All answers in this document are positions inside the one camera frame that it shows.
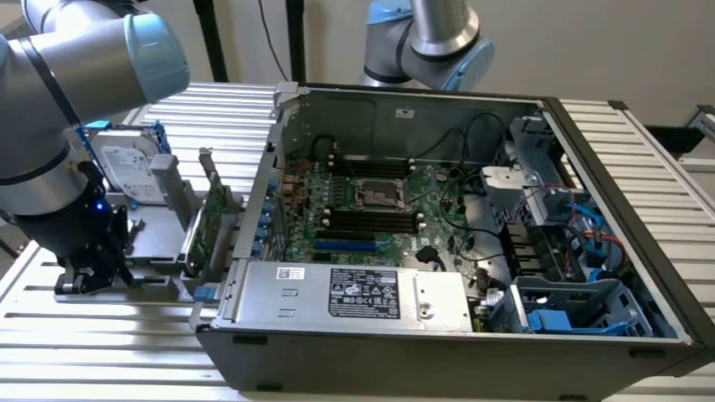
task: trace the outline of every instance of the robotic arm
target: robotic arm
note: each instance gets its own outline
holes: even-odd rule
[[[479,18],[464,0],[377,0],[368,10],[365,66],[360,83],[471,90],[493,58]]]
[[[37,35],[0,35],[0,209],[57,255],[56,293],[88,293],[116,276],[130,284],[126,212],[112,210],[101,174],[65,132],[182,91],[189,69],[154,14],[106,1],[22,7]]]

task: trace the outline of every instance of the power supply label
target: power supply label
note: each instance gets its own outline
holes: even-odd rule
[[[396,271],[332,268],[326,312],[333,317],[399,320]]]

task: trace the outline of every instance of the gray wall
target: gray wall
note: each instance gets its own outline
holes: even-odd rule
[[[152,2],[172,3],[176,16],[193,11],[188,0]],[[310,81],[356,82],[368,3],[305,0]],[[715,103],[715,1],[469,0],[469,4],[497,45],[477,90],[620,99],[641,120],[659,124],[681,123],[697,103]],[[264,5],[273,44],[288,70],[284,0],[264,0]],[[165,8],[154,9],[162,13]],[[216,14],[230,79],[273,83],[278,70],[265,45],[257,1],[216,0]],[[193,50],[200,45],[197,25],[174,24],[174,29],[194,56],[200,53]],[[196,79],[209,77],[205,61],[192,59],[192,67]]]

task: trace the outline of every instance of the metal workbench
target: metal workbench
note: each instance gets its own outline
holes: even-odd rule
[[[564,106],[711,317],[715,317],[715,227],[701,194],[679,174],[628,113],[605,102]],[[194,84],[126,122],[161,120],[181,174],[208,187],[196,149],[213,147],[222,181],[248,195],[272,123],[269,86]],[[34,400],[389,400],[238,393],[189,330],[190,305],[149,300],[58,304],[61,268],[30,243],[0,280],[0,399]],[[214,311],[204,309],[208,318]],[[611,402],[715,400],[715,364],[684,378],[645,379]]]

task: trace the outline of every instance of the sticker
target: sticker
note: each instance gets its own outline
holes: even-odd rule
[[[415,111],[412,109],[395,109],[395,117],[397,119],[413,119]]]
[[[294,279],[302,280],[305,277],[305,268],[297,266],[280,266],[276,279]]]
[[[164,204],[158,183],[141,151],[134,148],[102,147],[101,154],[121,192],[138,203]]]
[[[396,271],[330,269],[326,312],[333,317],[400,319]]]

